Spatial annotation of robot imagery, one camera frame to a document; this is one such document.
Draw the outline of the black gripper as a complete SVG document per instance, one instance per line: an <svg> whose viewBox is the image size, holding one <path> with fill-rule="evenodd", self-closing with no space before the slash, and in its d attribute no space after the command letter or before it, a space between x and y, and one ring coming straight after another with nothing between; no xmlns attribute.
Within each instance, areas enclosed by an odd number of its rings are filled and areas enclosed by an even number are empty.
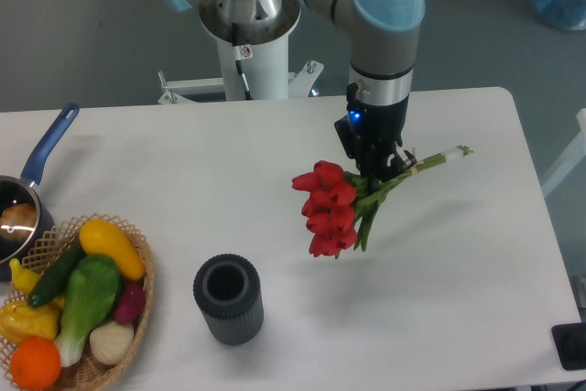
<svg viewBox="0 0 586 391"><path fill-rule="evenodd" d="M359 85L352 82L346 88L346 102L346 115L334 128L346 156L356 162L362 177L389 181L418 163L402 147L408 99L389 105L369 104L359 99Z"/></svg>

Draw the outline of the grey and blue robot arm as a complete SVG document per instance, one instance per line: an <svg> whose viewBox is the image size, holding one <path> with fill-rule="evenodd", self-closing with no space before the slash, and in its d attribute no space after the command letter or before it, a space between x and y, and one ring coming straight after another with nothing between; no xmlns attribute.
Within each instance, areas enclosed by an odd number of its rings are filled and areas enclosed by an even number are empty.
<svg viewBox="0 0 586 391"><path fill-rule="evenodd" d="M403 148L412 74L425 0L166 0L195 8L215 39L230 101L286 99L288 37L308 9L351 41L347 114L335 128L362 176L388 181L413 168Z"/></svg>

